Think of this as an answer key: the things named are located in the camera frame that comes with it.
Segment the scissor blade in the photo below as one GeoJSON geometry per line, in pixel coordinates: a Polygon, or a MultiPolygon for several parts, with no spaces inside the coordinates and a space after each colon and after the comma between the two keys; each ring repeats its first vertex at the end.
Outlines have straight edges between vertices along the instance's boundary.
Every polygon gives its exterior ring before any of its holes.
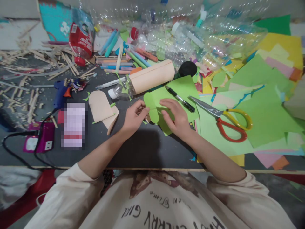
{"type": "Polygon", "coordinates": [[[223,114],[223,111],[219,111],[216,108],[212,107],[211,105],[208,105],[207,103],[189,96],[196,104],[198,104],[198,106],[200,106],[202,109],[206,110],[208,113],[210,113],[211,115],[213,115],[214,117],[220,117],[223,114]]]}

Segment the person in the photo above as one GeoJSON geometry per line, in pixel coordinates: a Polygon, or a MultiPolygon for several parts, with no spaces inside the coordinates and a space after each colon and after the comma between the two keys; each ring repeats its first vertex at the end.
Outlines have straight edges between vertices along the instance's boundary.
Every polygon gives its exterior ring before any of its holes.
{"type": "Polygon", "coordinates": [[[149,112],[138,100],[120,131],[57,178],[25,228],[295,228],[264,185],[190,128],[176,100],[160,104],[175,117],[162,110],[170,130],[212,173],[207,186],[176,171],[123,172],[100,198],[100,174],[149,112]]]}

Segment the pink power strip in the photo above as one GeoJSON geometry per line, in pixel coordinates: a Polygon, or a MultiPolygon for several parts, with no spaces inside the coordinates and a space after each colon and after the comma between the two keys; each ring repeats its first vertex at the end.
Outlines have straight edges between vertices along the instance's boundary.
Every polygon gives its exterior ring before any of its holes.
{"type": "MultiPolygon", "coordinates": [[[[41,122],[34,122],[29,125],[29,131],[39,130],[41,122]]],[[[37,153],[45,153],[53,149],[55,126],[52,122],[45,122],[42,137],[37,148],[37,153]]],[[[34,153],[38,142],[38,136],[27,136],[23,146],[23,152],[34,153]]]]}

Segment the black marker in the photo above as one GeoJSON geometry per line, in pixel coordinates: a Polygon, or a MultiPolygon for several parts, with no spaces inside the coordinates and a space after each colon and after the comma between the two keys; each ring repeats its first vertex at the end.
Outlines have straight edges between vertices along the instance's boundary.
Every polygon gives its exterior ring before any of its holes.
{"type": "Polygon", "coordinates": [[[190,112],[192,112],[192,113],[195,112],[195,108],[193,106],[191,106],[188,102],[183,100],[176,92],[174,92],[173,89],[171,89],[168,86],[165,86],[165,88],[168,90],[168,92],[170,94],[172,94],[175,98],[177,98],[190,112]]]}

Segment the hand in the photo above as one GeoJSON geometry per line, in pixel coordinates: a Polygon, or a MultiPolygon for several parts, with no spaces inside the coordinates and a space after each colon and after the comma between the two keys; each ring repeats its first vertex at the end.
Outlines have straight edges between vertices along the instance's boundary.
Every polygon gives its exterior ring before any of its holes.
{"type": "Polygon", "coordinates": [[[149,107],[145,106],[143,100],[136,101],[127,109],[126,117],[122,130],[132,136],[140,127],[142,121],[149,112],[149,107]]]}
{"type": "Polygon", "coordinates": [[[162,99],[160,100],[160,104],[170,109],[172,114],[175,116],[175,121],[173,121],[165,110],[161,111],[170,130],[181,140],[186,141],[193,131],[188,122],[185,110],[183,110],[177,100],[173,99],[162,99]]]}

